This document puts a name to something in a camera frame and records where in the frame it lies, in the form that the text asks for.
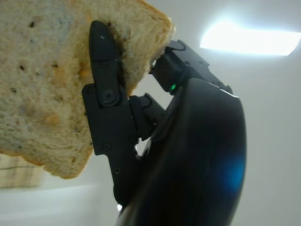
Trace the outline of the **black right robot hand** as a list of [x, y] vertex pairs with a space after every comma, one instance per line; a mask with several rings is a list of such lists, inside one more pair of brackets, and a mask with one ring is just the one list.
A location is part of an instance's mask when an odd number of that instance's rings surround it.
[[181, 40], [150, 73], [173, 96], [167, 109], [149, 94], [128, 97], [109, 28], [93, 21], [89, 53], [94, 82], [82, 96], [94, 152], [106, 155], [119, 226], [228, 226], [246, 168], [240, 99]]

